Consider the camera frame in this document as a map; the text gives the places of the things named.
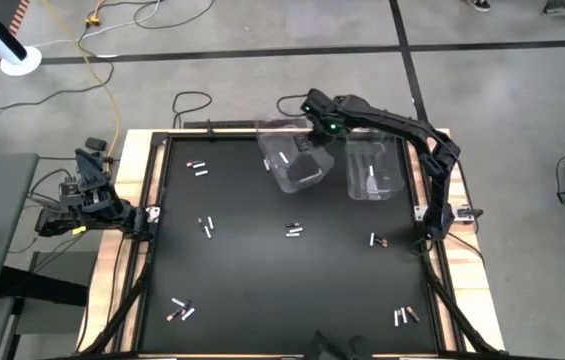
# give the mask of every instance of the black bracket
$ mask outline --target black bracket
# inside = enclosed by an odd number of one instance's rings
[[[211,119],[206,119],[206,134],[209,137],[209,141],[215,141],[215,131],[213,131],[213,123]]]

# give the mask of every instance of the gray floor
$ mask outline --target gray floor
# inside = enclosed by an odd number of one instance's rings
[[[79,34],[96,2],[53,4]],[[169,0],[148,23],[178,21],[205,4]],[[493,0],[489,14],[457,0],[399,4],[412,44],[565,40],[565,18],[540,16],[541,0]],[[129,21],[132,8],[104,10],[103,26]],[[32,2],[18,38],[40,44],[67,35],[40,2]],[[205,16],[180,28],[127,26],[85,42],[98,54],[395,44],[385,0],[217,0]],[[67,43],[41,50],[46,57],[77,56]],[[429,119],[452,130],[474,203],[486,211],[480,246],[507,349],[565,358],[565,205],[557,202],[554,178],[555,161],[565,154],[565,48],[421,52],[413,59]],[[96,67],[105,74],[107,65]],[[17,79],[0,73],[0,105],[92,84],[84,65],[43,66]],[[185,121],[277,117],[278,97],[309,87],[355,93],[376,106],[415,115],[399,53],[116,63],[110,87],[123,114],[116,156],[127,129],[170,126],[172,97],[184,90],[214,98],[211,107]],[[113,124],[103,91],[63,95],[37,107],[0,111],[0,152],[68,156],[87,136],[111,139]],[[43,161],[37,176],[62,166],[73,170],[71,162]],[[54,194],[56,185],[50,181],[42,190]],[[31,241],[35,218],[34,209],[25,210],[14,250]],[[98,239],[90,234],[73,249],[95,250]],[[34,249],[50,251],[58,241],[44,239]],[[24,268],[30,256],[10,256],[7,262]],[[18,356],[66,354],[75,334],[45,338],[23,339]]]

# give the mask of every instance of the clear plastic container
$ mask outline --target clear plastic container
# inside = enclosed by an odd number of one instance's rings
[[[314,148],[306,139],[309,130],[306,120],[258,123],[258,144],[285,193],[320,182],[333,168],[333,157],[323,148]]]
[[[346,137],[347,184],[355,200],[386,200],[404,188],[396,138],[376,130]]]

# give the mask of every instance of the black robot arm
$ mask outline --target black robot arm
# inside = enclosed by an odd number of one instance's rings
[[[57,236],[81,226],[88,230],[120,230],[135,240],[147,240],[148,213],[122,200],[103,169],[103,159],[75,150],[77,177],[59,186],[59,205],[40,211],[35,231],[43,237]]]
[[[460,148],[446,134],[428,123],[374,108],[355,95],[331,100],[320,90],[311,89],[302,110],[313,123],[308,138],[315,146],[325,145],[355,128],[381,130],[413,144],[425,173],[431,178],[429,206],[422,220],[424,236],[440,240],[446,237],[455,218],[447,202],[451,172],[460,155]],[[429,138],[436,141],[433,151],[429,150]]]

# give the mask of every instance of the person's foot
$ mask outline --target person's foot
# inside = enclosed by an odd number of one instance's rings
[[[548,16],[565,15],[565,7],[564,6],[557,6],[557,7],[545,6],[544,10],[542,12],[544,13],[544,15],[548,15]]]
[[[491,10],[491,5],[486,0],[464,0],[464,1],[479,12],[488,12],[489,10]]]

